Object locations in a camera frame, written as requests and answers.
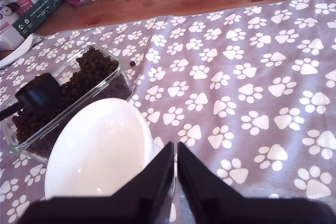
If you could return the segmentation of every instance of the white bowl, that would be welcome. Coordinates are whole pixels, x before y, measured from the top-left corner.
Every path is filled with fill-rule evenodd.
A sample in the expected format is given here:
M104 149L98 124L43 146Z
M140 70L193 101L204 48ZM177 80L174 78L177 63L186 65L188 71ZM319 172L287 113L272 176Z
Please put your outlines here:
M154 158L151 132L128 102L108 98L78 112L52 149L45 196L109 196Z

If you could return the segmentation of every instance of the measuring scoop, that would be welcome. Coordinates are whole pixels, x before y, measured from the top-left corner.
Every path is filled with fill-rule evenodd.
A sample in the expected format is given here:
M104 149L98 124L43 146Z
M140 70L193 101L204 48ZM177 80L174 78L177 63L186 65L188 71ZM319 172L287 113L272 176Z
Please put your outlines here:
M58 104L61 95L62 88L50 73L36 76L16 92L15 98L18 102L0 112L0 121L23 107L44 114Z

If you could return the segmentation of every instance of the kibble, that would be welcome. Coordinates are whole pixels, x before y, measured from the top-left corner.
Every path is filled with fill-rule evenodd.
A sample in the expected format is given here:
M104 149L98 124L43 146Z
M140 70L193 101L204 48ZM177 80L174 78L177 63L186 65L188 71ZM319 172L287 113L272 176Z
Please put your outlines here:
M82 55L82 57L76 59L76 62L80 66L80 71L74 72L70 81L61 85L62 97L54 109L52 109L48 114L41 116L34 114L33 111L30 111L27 108L23 108L17 112L18 116L12 117L12 121L17 128L16 137L19 143L24 142L34 135L38 130L62 113L66 108L71 106L88 91L94 88L99 82L113 73L119 65L117 60L111 61L109 56L104 57L102 52L96 50L94 47L90 47L89 50ZM125 77L122 74L117 76L110 82L110 85L94 97L85 101L81 104L81 106L78 106L78 108L75 108L59 123L55 129L43 138L33 142L26 150L37 154L40 157L48 158L52 147L63 128L82 108L94 101L104 98L113 97L126 100L131 93L132 90L125 82Z

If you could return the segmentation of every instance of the gray tablecloth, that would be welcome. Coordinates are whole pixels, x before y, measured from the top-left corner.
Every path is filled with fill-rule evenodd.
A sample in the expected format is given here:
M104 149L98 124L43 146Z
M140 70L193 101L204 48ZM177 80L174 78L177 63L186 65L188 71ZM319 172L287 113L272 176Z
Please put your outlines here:
M125 62L130 102L156 143L184 142L244 196L308 197L336 210L335 2L293 0L41 37L1 70L0 103L97 44ZM1 155L1 223L11 223L43 198L45 165L11 153L3 135ZM172 222L183 222L179 201Z

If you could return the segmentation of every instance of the scoop handle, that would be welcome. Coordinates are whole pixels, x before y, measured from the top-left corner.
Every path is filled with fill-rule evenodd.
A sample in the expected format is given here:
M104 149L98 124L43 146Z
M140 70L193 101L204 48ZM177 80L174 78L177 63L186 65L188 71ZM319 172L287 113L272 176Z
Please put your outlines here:
M0 121L2 121L3 119L13 115L14 113L16 113L17 111L19 111L20 109L22 109L23 106L21 105L20 102L14 103L12 106L1 110L0 111Z

